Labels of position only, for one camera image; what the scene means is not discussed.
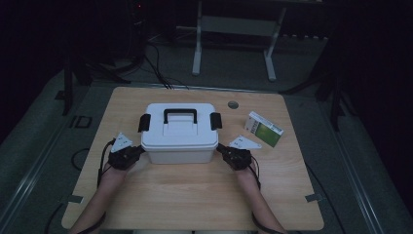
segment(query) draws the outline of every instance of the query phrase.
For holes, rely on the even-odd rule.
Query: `small round object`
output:
[[[234,100],[231,100],[228,102],[228,107],[230,107],[231,109],[237,109],[239,107],[238,103]]]

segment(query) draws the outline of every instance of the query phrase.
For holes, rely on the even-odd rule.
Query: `box lid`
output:
[[[211,126],[209,103],[152,103],[149,129],[144,131],[141,145],[147,151],[206,150],[218,144],[218,132]]]

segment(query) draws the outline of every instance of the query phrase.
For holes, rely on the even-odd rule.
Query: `medicine box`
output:
[[[254,111],[249,113],[244,128],[273,147],[276,146],[283,133],[277,125]]]

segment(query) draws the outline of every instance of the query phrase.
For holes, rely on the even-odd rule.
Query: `black cable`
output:
[[[97,223],[95,223],[93,226],[89,227],[88,229],[79,232],[78,234],[88,234],[88,233],[95,231],[103,223],[105,219],[106,219],[106,213],[103,213],[103,216],[100,218],[100,220]]]
[[[252,216],[252,221],[254,222],[254,224],[261,230],[270,233],[270,234],[282,234],[279,231],[273,230],[271,228],[268,228],[266,226],[263,226],[261,223],[258,222],[257,218],[255,217],[254,213],[251,214]]]
[[[63,204],[60,203],[60,204],[58,205],[58,207],[55,209],[55,211],[52,213],[52,215],[49,217],[48,223],[46,224],[46,227],[45,227],[45,234],[49,234],[49,229],[50,229],[50,227],[51,227],[52,221],[53,221],[53,219],[55,218],[55,215],[57,214],[58,210],[60,210],[60,208],[61,208],[62,206],[63,206]]]
[[[159,56],[159,50],[158,50],[158,47],[157,46],[155,46],[154,44],[152,44],[152,43],[150,43],[150,42],[148,42],[148,45],[149,46],[151,46],[151,47],[153,47],[154,49],[155,49],[155,51],[156,51],[156,67],[157,67],[157,69],[158,69],[158,72],[159,72],[159,59],[160,59],[160,56]]]
[[[82,171],[82,168],[80,168],[80,167],[78,167],[78,166],[76,165],[76,163],[75,163],[75,157],[76,157],[76,155],[79,154],[80,152],[86,151],[86,150],[90,150],[90,149],[89,149],[89,148],[80,149],[80,150],[76,151],[76,152],[72,155],[72,157],[71,157],[72,166],[73,166],[73,168],[75,168],[75,169],[78,170],[78,171]]]
[[[256,171],[257,171],[257,177],[259,178],[259,165],[258,161],[254,158],[254,156],[251,155],[251,158],[255,161],[255,166],[256,166]]]
[[[304,162],[306,167],[308,168],[308,170],[310,171],[310,173],[313,175],[314,179],[317,181],[317,183],[319,184],[319,187],[321,188],[322,192],[324,193],[324,196],[328,202],[328,204],[330,205],[331,209],[333,210],[336,219],[338,221],[338,224],[340,225],[341,230],[343,231],[344,234],[346,234],[346,231],[344,229],[343,223],[341,223],[340,218],[338,217],[337,211],[335,210],[334,206],[331,204],[330,198],[328,197],[328,194],[325,192],[324,187],[322,186],[321,182],[319,182],[319,179],[317,178],[316,174],[313,172],[313,170],[310,168],[310,166]]]
[[[103,173],[102,173],[102,175],[103,174],[105,174],[109,169],[111,169],[112,168],[112,166],[109,166],[109,168],[107,168]]]
[[[102,75],[111,78],[113,81],[117,82],[117,83],[124,83],[124,84],[130,84],[131,81],[129,80],[125,80],[121,77],[119,77],[115,72],[107,69],[106,67],[104,67],[103,65],[96,63],[86,57],[82,57],[82,59],[85,61],[85,63],[87,64],[87,66],[91,69],[93,69],[94,71],[100,72]]]
[[[139,58],[134,58],[130,64],[125,65],[125,66],[121,66],[118,68],[114,68],[111,71],[117,73],[117,74],[122,74],[128,71],[136,70],[136,68],[138,69],[141,65],[142,65],[143,59],[139,59]]]
[[[106,145],[105,145],[104,148],[103,148],[102,156],[101,156],[101,158],[100,158],[100,168],[99,168],[99,170],[97,171],[97,187],[99,187],[99,185],[100,185],[100,179],[101,179],[101,177],[102,177],[102,175],[103,175],[103,161],[104,161],[104,155],[106,154],[106,149],[107,149],[107,147],[109,147],[109,145],[114,144],[114,143],[115,143],[115,140],[116,140],[116,138],[113,138],[112,140],[110,140],[109,142],[107,142]]]
[[[254,171],[254,169],[250,165],[248,165],[248,168],[252,171],[252,174],[254,175],[255,180],[257,182],[258,188],[261,190],[261,182],[259,181],[259,177],[257,173]]]
[[[151,70],[148,70],[148,69],[145,69],[145,68],[140,67],[140,70],[155,74],[154,71],[151,71]],[[173,79],[173,78],[170,78],[170,77],[165,77],[165,79],[176,81],[176,83],[178,83],[179,85],[181,85],[181,86],[185,87],[187,90],[189,90],[189,87],[187,85],[185,85],[184,83],[182,83],[181,81],[179,81],[177,79]]]
[[[127,77],[127,76],[131,75],[131,74],[134,73],[135,71],[141,69],[141,66],[142,66],[142,63],[141,63],[137,68],[135,68],[134,70],[132,70],[132,71],[126,73],[126,74],[122,74],[122,77]]]
[[[171,84],[165,80],[164,76],[161,73],[158,72],[158,69],[155,67],[154,64],[152,64],[151,60],[147,56],[145,56],[145,59],[148,61],[149,65],[154,70],[155,75],[158,78],[159,82],[163,84],[165,88],[167,88],[168,90],[171,90],[172,89]]]

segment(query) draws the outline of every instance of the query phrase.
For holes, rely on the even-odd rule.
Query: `tabletop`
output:
[[[228,103],[236,101],[238,108]],[[223,128],[218,130],[224,145],[242,135],[262,144],[251,149],[260,168],[261,191],[285,229],[320,230],[323,220],[303,156],[283,97],[246,92],[187,91],[116,88],[102,117],[88,158],[73,195],[80,204],[69,203],[62,225],[70,228],[96,189],[97,169],[106,143],[123,133],[140,145],[139,118],[150,103],[211,103],[221,113]],[[244,129],[250,111],[267,118],[284,130],[275,147]],[[255,230],[250,208],[235,175],[214,153],[210,163],[155,165],[142,154],[114,198],[102,228],[157,230]]]

